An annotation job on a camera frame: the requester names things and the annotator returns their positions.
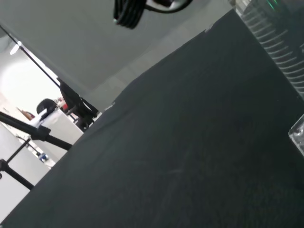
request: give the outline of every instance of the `tripod leg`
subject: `tripod leg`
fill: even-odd
[[[10,175],[12,178],[17,180],[20,184],[28,188],[29,190],[32,190],[34,188],[34,185],[32,185],[29,181],[27,181],[25,178],[20,176],[17,172],[15,172],[13,169],[11,169],[9,166],[7,166],[5,172]]]
[[[3,159],[0,160],[0,171],[6,172],[8,175],[10,175],[12,178],[14,178],[16,181],[18,181],[20,184],[22,184],[29,190],[32,190],[34,188],[34,185],[32,185],[29,181],[27,181],[25,178],[15,172]]]

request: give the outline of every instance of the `black cable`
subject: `black cable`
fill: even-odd
[[[115,0],[114,21],[117,25],[133,29],[145,9],[146,0]]]

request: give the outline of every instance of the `black fabric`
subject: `black fabric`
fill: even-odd
[[[3,227],[303,227],[303,113],[231,11],[133,81]]]

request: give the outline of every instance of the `person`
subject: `person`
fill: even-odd
[[[36,111],[39,114],[45,109],[47,111],[50,111],[50,110],[54,109],[55,107],[57,107],[56,102],[51,99],[46,98],[38,104]]]

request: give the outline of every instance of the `office chair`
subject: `office chair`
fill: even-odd
[[[77,115],[78,119],[76,125],[84,132],[88,129],[90,124],[94,122],[93,118],[97,117],[98,110],[87,101],[82,99],[62,80],[60,80],[60,91],[64,101],[68,106],[66,114],[73,113]]]

